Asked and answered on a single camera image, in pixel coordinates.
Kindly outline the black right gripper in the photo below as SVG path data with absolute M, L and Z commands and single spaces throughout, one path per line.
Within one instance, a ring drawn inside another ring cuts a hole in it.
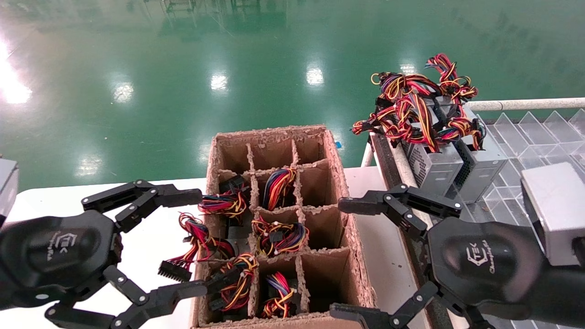
M 533 230 L 500 222 L 464 222 L 457 219 L 461 208 L 445 196 L 407 185 L 338 200 L 338 209 L 345 214 L 382 214 L 411 239 L 428 239 L 433 277 L 457 303 L 525 320 L 532 312 L 528 301 L 532 286 L 547 263 Z M 427 235 L 428 225 L 414 210 L 444 220 Z M 438 293 L 439 287 L 428 281 L 394 313 L 342 303 L 330 304 L 329 313 L 363 329 L 407 329 Z

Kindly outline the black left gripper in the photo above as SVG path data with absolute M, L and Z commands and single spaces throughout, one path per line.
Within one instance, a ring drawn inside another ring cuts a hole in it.
M 202 202 L 199 189 L 153 185 L 137 180 L 97 194 L 81 203 L 85 212 L 70 217 L 45 216 L 6 223 L 1 228 L 1 308 L 37 308 L 53 301 L 45 318 L 62 329 L 139 329 L 168 316 L 179 301 L 207 293 L 205 281 L 161 286 L 144 292 L 115 267 L 123 249 L 120 233 L 129 233 L 159 207 Z M 105 212 L 128 205 L 115 216 Z M 107 281 L 131 305 L 117 316 L 75 309 Z

